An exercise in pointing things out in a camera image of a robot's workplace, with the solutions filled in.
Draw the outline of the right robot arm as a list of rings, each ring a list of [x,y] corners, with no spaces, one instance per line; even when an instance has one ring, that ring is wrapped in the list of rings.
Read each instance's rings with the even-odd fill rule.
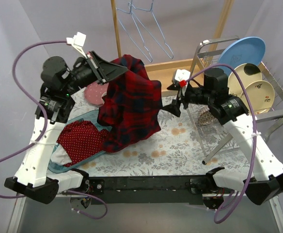
[[[208,106],[210,113],[232,136],[250,162],[247,177],[234,174],[223,167],[206,173],[206,188],[211,193],[222,188],[244,192],[256,205],[283,192],[283,164],[270,150],[256,129],[256,117],[251,113],[250,101],[231,95],[228,76],[221,68],[210,67],[202,71],[204,84],[192,87],[190,72],[177,69],[169,90],[177,91],[171,104],[163,107],[176,117],[180,116],[180,106],[187,108],[190,103]]]

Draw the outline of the red plaid skirt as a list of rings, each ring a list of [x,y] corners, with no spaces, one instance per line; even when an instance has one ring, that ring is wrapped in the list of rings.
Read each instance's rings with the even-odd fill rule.
[[[161,82],[149,79],[142,60],[125,54],[113,63],[128,71],[109,83],[104,104],[99,108],[97,122],[111,127],[101,144],[108,153],[159,132],[158,114],[163,107]]]

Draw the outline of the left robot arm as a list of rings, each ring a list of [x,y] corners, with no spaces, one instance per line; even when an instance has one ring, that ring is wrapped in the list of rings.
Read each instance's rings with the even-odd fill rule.
[[[79,57],[73,68],[59,56],[48,58],[41,73],[43,84],[30,148],[15,175],[5,180],[4,186],[44,204],[70,189],[85,194],[90,187],[89,174],[75,168],[58,174],[49,171],[52,152],[75,105],[72,95],[92,83],[106,84],[127,71],[127,67],[108,62],[94,51]]]

